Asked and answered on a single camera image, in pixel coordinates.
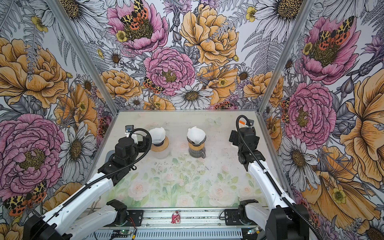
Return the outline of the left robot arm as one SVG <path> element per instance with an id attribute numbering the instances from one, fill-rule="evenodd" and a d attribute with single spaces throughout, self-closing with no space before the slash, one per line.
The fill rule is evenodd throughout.
<path id="1" fill-rule="evenodd" d="M 43 216 L 32 216 L 24 225 L 24 240 L 82 240 L 101 227 L 123 225 L 129 219 L 127 206 L 112 200 L 98 212 L 77 218 L 101 195 L 117 185 L 151 149 L 152 138 L 147 134 L 136 142 L 131 136 L 119 139 L 115 152 L 93 178 L 63 203 Z"/>

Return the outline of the pink small figurine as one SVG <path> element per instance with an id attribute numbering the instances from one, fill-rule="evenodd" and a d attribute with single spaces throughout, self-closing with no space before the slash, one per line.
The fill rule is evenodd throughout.
<path id="1" fill-rule="evenodd" d="M 180 224 L 180 222 L 181 222 L 180 212 L 179 211 L 173 212 L 171 223 L 172 224 Z"/>

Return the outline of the grey ribbed glass dripper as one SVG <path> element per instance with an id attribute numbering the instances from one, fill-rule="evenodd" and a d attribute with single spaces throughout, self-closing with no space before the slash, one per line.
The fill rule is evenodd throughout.
<path id="1" fill-rule="evenodd" d="M 194 146 L 194 147 L 199 147 L 199 146 L 204 145 L 204 143 L 206 141 L 206 136 L 204 136 L 204 137 L 200 136 L 198 138 L 195 138 L 195 137 L 189 138 L 189 137 L 187 137 L 187 140 L 189 142 L 189 145 Z"/>

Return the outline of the wooden dripper ring stand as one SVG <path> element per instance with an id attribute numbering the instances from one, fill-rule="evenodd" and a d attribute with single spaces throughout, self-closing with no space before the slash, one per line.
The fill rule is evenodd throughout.
<path id="1" fill-rule="evenodd" d="M 164 152 L 168 147 L 169 147 L 169 139 L 168 137 L 165 137 L 165 139 L 161 143 L 152 144 L 151 151 L 156 153 Z"/>

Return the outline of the aluminium corner post right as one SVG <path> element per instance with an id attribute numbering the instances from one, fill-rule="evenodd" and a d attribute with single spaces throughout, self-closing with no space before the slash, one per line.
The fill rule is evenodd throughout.
<path id="1" fill-rule="evenodd" d="M 280 58 L 277 62 L 277 65 L 273 71 L 270 83 L 269 83 L 268 87 L 266 88 L 264 96 L 262 97 L 262 102 L 260 103 L 259 108 L 258 108 L 258 114 L 259 115 L 261 115 L 263 113 L 263 111 L 265 110 L 267 103 L 269 102 L 269 100 L 272 96 L 274 88 L 278 84 L 279 78 L 281 76 L 281 72 L 284 68 L 284 64 L 288 60 L 288 58 L 290 56 L 290 52 L 293 49 L 294 45 L 297 43 L 299 34 L 301 33 L 302 28 L 305 26 L 306 21 L 309 18 L 309 15 L 310 15 L 310 12 L 312 10 L 314 3 L 315 3 L 315 1 L 304 1 L 302 4 L 301 10 L 299 11 L 299 14 L 298 14 L 297 19 L 294 23 L 293 29 L 287 38 L 286 44 L 283 48 L 283 51 L 280 55 Z"/>

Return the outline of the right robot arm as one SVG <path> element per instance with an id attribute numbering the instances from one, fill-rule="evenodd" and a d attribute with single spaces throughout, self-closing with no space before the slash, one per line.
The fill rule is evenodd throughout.
<path id="1" fill-rule="evenodd" d="M 232 131 L 229 138 L 238 148 L 240 164 L 259 184 L 268 205 L 265 208 L 256 200 L 241 201 L 238 207 L 240 221 L 245 225 L 257 224 L 268 240 L 308 240 L 309 213 L 278 184 L 265 157 L 257 150 L 259 139 L 254 128 Z"/>

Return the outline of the grey blue oval case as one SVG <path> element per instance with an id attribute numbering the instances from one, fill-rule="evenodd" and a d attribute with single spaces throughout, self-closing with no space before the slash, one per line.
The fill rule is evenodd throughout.
<path id="1" fill-rule="evenodd" d="M 111 161 L 113 159 L 113 157 L 114 157 L 114 154 L 115 154 L 114 150 L 108 151 L 107 154 L 106 154 L 105 163 Z"/>

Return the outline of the aluminium corner post left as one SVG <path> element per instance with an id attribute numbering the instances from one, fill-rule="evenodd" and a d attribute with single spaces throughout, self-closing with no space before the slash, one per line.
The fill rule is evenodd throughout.
<path id="1" fill-rule="evenodd" d="M 110 108 L 112 115 L 116 116 L 119 113 L 119 110 L 111 95 L 109 94 L 104 82 L 102 81 L 102 78 L 99 75 L 99 72 L 97 71 L 94 63 L 92 62 L 85 46 L 83 45 L 81 38 L 76 33 L 75 27 L 73 27 L 72 23 L 70 22 L 70 19 L 67 17 L 67 14 L 64 8 L 62 7 L 60 1 L 48 1 L 47 5 L 56 17 L 59 25 L 62 27 L 62 31 L 65 32 L 65 34 L 69 37 L 70 43 L 79 55 L 80 59 L 82 60 L 82 63 L 85 65 L 88 74 L 92 77 L 93 81 L 95 82 L 106 104 Z"/>

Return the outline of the aluminium front rail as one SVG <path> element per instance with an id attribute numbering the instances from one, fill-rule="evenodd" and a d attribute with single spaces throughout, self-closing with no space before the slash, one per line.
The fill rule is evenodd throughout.
<path id="1" fill-rule="evenodd" d="M 83 239 L 86 234 L 108 226 L 123 226 L 131 223 L 140 227 L 144 217 L 142 210 L 129 210 L 116 202 L 117 207 L 106 205 L 82 219 L 78 219 L 81 210 L 73 210 L 68 206 L 57 207 L 45 213 L 44 221 L 60 234 L 71 234 L 73 239 Z M 255 226 L 258 231 L 264 230 L 271 240 L 301 240 L 309 239 L 309 232 L 316 233 L 316 228 L 310 223 L 307 209 L 302 205 L 289 204 L 288 207 L 276 206 L 271 210 L 253 201 L 242 201 L 237 209 L 222 210 L 216 217 L 212 210 L 174 211 L 167 215 L 165 210 L 150 210 L 150 218 L 161 217 L 173 225 L 186 223 L 195 219 L 199 226 L 206 227 L 210 219 L 224 221 L 227 226 Z"/>

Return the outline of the white paper coffee filter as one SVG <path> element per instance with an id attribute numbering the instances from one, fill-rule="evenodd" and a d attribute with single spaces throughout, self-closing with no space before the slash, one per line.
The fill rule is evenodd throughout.
<path id="1" fill-rule="evenodd" d="M 153 128 L 149 133 L 152 138 L 152 144 L 154 145 L 161 145 L 166 138 L 166 130 L 164 128 Z"/>

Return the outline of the aluminium corner post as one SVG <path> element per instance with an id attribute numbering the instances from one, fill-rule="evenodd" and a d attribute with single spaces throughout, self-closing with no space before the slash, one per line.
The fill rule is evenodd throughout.
<path id="1" fill-rule="evenodd" d="M 302 28 L 305 26 L 306 21 L 309 18 L 309 15 L 310 15 L 310 12 L 312 10 L 314 3 L 315 3 L 315 1 L 304 1 L 302 4 L 301 10 L 299 11 L 299 14 L 298 14 L 297 19 L 294 23 L 293 29 L 287 38 L 286 44 L 283 48 L 283 51 L 280 55 L 280 58 L 277 62 L 277 65 L 273 71 L 270 83 L 269 83 L 268 87 L 266 88 L 264 96 L 262 97 L 262 102 L 260 103 L 259 108 L 258 108 L 258 114 L 259 115 L 261 115 L 263 113 L 263 111 L 265 110 L 267 103 L 269 102 L 269 100 L 272 96 L 274 88 L 278 84 L 279 78 L 281 76 L 281 72 L 284 68 L 284 64 L 288 60 L 288 58 L 290 56 L 290 52 L 293 49 L 294 45 L 297 43 L 299 34 L 301 33 Z"/>
<path id="2" fill-rule="evenodd" d="M 80 59 L 82 60 L 82 63 L 85 65 L 88 74 L 92 77 L 93 81 L 95 82 L 106 104 L 110 108 L 112 115 L 116 116 L 119 113 L 119 110 L 111 95 L 109 94 L 104 82 L 102 81 L 102 78 L 99 75 L 99 72 L 97 71 L 94 63 L 92 62 L 85 46 L 83 45 L 81 38 L 76 33 L 75 27 L 73 27 L 72 23 L 70 22 L 70 19 L 67 17 L 67 14 L 64 8 L 62 7 L 60 1 L 48 1 L 47 5 L 56 17 L 59 25 L 62 27 L 62 31 L 65 32 L 65 34 L 69 37 L 70 43 L 79 55 Z"/>

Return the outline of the orange coffee filter pack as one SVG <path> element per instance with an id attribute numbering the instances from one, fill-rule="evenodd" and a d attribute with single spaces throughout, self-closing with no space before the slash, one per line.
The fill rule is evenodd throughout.
<path id="1" fill-rule="evenodd" d="M 254 126 L 254 120 L 246 120 L 241 118 L 239 120 L 239 128 L 252 128 Z"/>

